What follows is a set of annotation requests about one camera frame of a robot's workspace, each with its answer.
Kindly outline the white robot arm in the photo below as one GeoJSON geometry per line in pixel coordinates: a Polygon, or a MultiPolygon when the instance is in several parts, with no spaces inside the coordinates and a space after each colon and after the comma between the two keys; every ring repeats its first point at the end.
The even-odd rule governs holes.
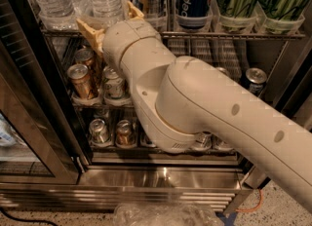
{"type": "Polygon", "coordinates": [[[133,5],[107,28],[77,18],[93,50],[129,85],[138,119],[162,150],[180,153],[200,132],[230,144],[306,209],[312,208],[312,133],[210,64],[175,56],[133,5]]]}

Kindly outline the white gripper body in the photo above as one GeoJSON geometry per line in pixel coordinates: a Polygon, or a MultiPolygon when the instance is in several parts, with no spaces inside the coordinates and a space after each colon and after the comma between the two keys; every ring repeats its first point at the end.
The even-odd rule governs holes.
{"type": "Polygon", "coordinates": [[[161,39],[158,31],[144,19],[128,19],[110,26],[102,39],[102,54],[106,62],[116,71],[125,51],[136,41],[145,38],[161,39]]]}

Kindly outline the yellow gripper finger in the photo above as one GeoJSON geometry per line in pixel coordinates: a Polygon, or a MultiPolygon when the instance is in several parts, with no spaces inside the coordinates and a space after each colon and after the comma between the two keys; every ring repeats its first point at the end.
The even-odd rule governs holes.
{"type": "Polygon", "coordinates": [[[144,13],[131,1],[126,2],[126,19],[144,19],[144,13]]]}
{"type": "Polygon", "coordinates": [[[90,26],[88,26],[81,19],[77,19],[77,26],[79,32],[83,35],[83,37],[89,42],[92,49],[97,53],[99,57],[102,56],[102,39],[104,37],[104,30],[96,30],[90,26]]]}

